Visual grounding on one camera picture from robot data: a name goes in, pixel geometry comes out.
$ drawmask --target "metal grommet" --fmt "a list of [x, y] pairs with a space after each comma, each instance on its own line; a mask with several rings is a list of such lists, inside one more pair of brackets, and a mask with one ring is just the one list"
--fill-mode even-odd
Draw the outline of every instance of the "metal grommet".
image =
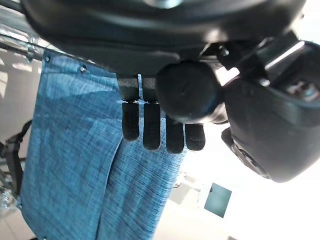
[[86, 67], [85, 65], [82, 65], [82, 66], [80, 67], [80, 72], [81, 72], [82, 74], [84, 74], [86, 71], [87, 71], [87, 67]]

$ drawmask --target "black plastic housing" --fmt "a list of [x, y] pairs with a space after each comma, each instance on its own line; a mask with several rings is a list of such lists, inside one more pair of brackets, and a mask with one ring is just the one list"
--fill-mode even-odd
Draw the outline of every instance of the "black plastic housing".
[[320, 158], [320, 98], [307, 102], [285, 91], [299, 81], [320, 89], [320, 47], [306, 42], [302, 52], [275, 84], [238, 77], [225, 87], [234, 142], [278, 183]]
[[116, 73], [156, 74], [195, 60], [208, 43], [286, 32], [306, 0], [184, 0], [159, 9], [143, 0], [21, 0], [31, 26], [63, 51]]

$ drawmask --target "black rubber fingertip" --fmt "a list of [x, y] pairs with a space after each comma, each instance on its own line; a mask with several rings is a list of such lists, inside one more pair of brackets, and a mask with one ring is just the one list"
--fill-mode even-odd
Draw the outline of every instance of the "black rubber fingertip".
[[185, 125], [186, 147], [192, 151], [201, 151], [206, 145], [206, 136], [202, 124]]
[[125, 140], [132, 142], [139, 137], [139, 104], [122, 104], [122, 132]]
[[180, 154], [185, 147], [184, 126], [169, 116], [165, 116], [166, 150], [170, 154]]
[[160, 105], [156, 103], [144, 104], [143, 146], [154, 151], [160, 148]]

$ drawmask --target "blue cloth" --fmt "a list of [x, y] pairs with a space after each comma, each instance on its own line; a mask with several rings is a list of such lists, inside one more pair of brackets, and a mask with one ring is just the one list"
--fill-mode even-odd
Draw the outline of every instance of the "blue cloth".
[[184, 157], [166, 152], [164, 119], [159, 150], [126, 142], [116, 75], [43, 59], [18, 200], [25, 221], [39, 239], [151, 239]]

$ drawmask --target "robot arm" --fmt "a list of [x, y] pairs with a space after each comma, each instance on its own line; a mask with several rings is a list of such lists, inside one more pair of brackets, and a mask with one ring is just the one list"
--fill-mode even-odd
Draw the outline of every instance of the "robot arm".
[[[31, 26], [63, 51], [118, 76], [124, 137], [167, 149], [204, 146], [202, 125], [230, 128], [222, 139], [261, 176], [286, 182], [320, 157], [320, 48], [291, 31], [304, 0], [21, 0]], [[222, 87], [218, 65], [240, 75]]]

